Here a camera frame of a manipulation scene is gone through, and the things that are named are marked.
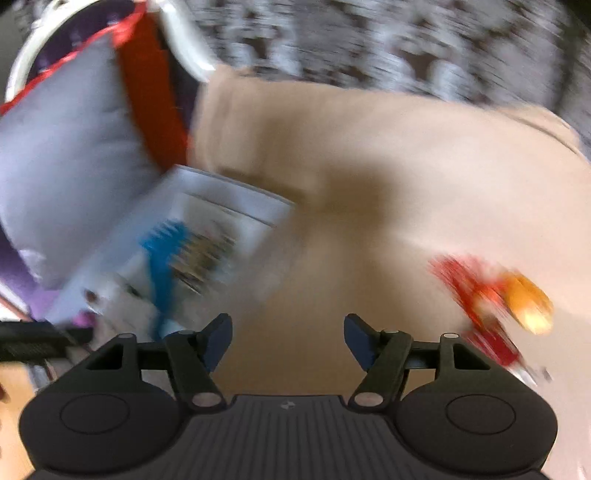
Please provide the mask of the orange satin pouch red tassel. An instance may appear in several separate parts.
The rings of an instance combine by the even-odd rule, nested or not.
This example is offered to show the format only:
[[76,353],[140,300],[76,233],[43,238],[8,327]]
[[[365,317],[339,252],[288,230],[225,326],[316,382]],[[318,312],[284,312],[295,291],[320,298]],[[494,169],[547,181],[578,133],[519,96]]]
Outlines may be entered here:
[[533,281],[475,256],[440,256],[432,273],[446,286],[474,326],[490,330],[495,321],[511,318],[534,335],[554,326],[554,305]]

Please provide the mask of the patterned snack packet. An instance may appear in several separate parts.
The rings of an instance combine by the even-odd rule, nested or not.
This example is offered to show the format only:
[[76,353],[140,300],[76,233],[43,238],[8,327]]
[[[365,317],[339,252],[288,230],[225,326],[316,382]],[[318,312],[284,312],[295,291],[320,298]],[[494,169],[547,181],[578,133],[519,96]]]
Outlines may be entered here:
[[176,280],[202,296],[217,282],[234,251],[235,238],[228,233],[213,236],[190,233],[173,255],[170,268]]

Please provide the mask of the red fabric charm pouch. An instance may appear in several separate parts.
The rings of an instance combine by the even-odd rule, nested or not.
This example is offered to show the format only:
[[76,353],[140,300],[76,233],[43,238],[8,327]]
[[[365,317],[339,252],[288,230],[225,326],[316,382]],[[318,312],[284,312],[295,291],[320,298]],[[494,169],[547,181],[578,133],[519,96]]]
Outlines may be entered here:
[[466,342],[530,387],[552,381],[548,370],[545,367],[532,366],[527,362],[512,341],[502,324],[502,320],[509,317],[503,308],[482,304],[477,309],[477,313],[480,315],[481,323],[473,322],[461,333],[461,337]]

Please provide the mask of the white teddy bear plush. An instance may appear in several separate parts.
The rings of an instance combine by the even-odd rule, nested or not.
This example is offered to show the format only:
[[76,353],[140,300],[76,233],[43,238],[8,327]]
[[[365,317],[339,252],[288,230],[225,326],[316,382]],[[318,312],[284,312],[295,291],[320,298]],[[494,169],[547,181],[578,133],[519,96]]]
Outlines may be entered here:
[[120,275],[100,277],[84,289],[83,297],[97,315],[100,338],[131,333],[140,342],[152,340],[151,327],[158,311]]

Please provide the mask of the grey cardboard shoe box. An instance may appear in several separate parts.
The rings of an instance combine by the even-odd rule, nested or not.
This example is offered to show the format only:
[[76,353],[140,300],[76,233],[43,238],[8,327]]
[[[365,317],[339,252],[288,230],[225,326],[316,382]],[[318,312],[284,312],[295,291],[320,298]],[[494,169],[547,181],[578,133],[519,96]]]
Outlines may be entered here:
[[98,344],[199,330],[219,313],[242,323],[283,277],[293,213],[273,193],[176,167],[80,264],[47,319],[64,326],[91,313]]

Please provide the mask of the purple egg toy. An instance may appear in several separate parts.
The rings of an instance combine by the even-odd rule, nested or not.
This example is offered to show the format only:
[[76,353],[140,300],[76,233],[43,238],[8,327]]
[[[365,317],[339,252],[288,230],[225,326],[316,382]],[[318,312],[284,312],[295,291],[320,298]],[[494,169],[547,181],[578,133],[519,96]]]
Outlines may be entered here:
[[71,320],[74,329],[73,337],[80,344],[92,341],[98,316],[91,310],[80,310]]

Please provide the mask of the blue plastic comb toy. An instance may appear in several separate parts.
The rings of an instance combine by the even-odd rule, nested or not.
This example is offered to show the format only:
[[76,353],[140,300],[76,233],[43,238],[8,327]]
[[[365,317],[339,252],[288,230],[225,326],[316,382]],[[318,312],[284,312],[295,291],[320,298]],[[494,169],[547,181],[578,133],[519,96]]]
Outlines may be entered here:
[[188,235],[189,230],[184,223],[165,221],[153,228],[140,242],[147,255],[152,304],[157,311],[151,326],[151,336],[156,341],[162,339],[164,327],[172,309],[174,276],[170,262]]

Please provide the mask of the beige fabric cover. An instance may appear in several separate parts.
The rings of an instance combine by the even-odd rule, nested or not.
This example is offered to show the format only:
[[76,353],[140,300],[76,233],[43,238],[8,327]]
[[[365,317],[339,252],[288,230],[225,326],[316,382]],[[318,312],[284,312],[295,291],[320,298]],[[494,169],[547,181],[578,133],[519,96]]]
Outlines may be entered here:
[[238,324],[216,378],[229,393],[348,394],[356,313],[436,340],[464,324],[431,273],[439,255],[515,269],[555,307],[515,343],[554,408],[553,479],[590,475],[590,164],[535,106],[479,108],[400,93],[267,82],[228,66],[200,88],[190,164],[294,201],[283,282]]

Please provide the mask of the grey cushion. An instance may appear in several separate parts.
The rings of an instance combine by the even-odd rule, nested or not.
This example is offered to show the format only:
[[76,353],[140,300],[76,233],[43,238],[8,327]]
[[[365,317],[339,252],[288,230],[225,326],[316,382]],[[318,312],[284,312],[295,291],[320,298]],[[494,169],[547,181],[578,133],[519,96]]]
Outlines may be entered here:
[[109,36],[1,119],[1,226],[45,289],[61,287],[158,178]]

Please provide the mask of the red satin cushion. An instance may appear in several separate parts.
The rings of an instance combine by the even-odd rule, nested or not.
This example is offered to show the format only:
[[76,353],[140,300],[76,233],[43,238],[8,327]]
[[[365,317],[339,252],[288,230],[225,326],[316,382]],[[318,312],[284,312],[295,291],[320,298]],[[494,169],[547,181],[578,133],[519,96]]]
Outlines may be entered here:
[[130,102],[132,117],[152,160],[165,172],[186,163],[187,131],[174,103],[169,63],[157,38],[155,21],[144,2],[118,23],[92,34],[80,46],[36,75],[16,97],[5,102],[6,114],[37,85],[73,60],[94,41],[110,34]]

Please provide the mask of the patterned damask curtain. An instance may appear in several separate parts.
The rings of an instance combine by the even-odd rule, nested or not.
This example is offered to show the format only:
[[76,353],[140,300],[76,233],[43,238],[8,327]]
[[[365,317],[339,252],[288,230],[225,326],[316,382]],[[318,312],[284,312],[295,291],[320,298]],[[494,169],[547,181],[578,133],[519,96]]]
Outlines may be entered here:
[[547,108],[590,150],[586,1],[192,1],[223,63],[266,80]]

